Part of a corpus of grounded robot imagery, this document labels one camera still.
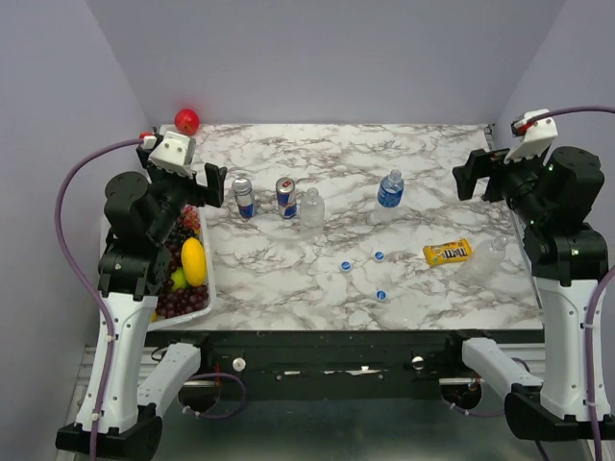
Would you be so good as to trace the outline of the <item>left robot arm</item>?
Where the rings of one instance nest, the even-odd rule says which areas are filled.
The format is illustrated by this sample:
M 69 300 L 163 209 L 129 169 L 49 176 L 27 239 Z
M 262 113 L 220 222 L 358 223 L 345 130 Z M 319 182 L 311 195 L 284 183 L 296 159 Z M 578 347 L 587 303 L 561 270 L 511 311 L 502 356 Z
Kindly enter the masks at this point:
M 63 198 L 81 167 L 125 146 L 136 148 L 147 172 L 123 172 L 107 183 L 104 214 L 110 230 L 98 264 L 99 279 L 91 284 L 63 235 Z M 165 242 L 185 206 L 222 206 L 227 176 L 226 168 L 208 163 L 204 167 L 207 182 L 201 185 L 189 157 L 170 171 L 155 161 L 155 150 L 139 139 L 101 149 L 69 171 L 56 201 L 55 227 L 61 250 L 100 311 L 86 396 L 75 421 L 58 430 L 56 447 L 86 454 L 92 460 L 152 459 L 160 444 L 162 418 L 172 400 L 190 378 L 204 378 L 212 370 L 209 351 L 175 343 L 145 380 L 139 378 L 148 327 L 170 263 Z

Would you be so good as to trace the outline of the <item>clear unlabelled plastic bottle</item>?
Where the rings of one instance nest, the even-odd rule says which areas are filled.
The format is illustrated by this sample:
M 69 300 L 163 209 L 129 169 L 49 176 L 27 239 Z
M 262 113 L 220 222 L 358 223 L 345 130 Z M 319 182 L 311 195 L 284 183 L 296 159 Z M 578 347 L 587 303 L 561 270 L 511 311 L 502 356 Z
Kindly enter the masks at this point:
M 325 222 L 325 202 L 316 187 L 307 190 L 300 201 L 300 223 L 303 231 L 320 233 Z

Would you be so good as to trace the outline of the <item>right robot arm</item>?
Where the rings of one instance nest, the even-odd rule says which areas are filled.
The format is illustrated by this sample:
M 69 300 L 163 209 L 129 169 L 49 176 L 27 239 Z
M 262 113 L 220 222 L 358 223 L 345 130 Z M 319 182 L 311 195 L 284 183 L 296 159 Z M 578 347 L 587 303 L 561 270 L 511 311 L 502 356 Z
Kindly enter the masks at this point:
M 523 248 L 544 315 L 545 371 L 536 377 L 492 339 L 460 333 L 442 352 L 453 376 L 477 372 L 504 400 L 519 439 L 611 440 L 614 416 L 603 389 L 602 293 L 614 273 L 604 238 L 585 218 L 604 183 L 597 156 L 559 147 L 505 162 L 506 150 L 475 150 L 453 170 L 457 196 L 470 199 L 487 179 L 486 202 L 506 202 L 524 223 Z

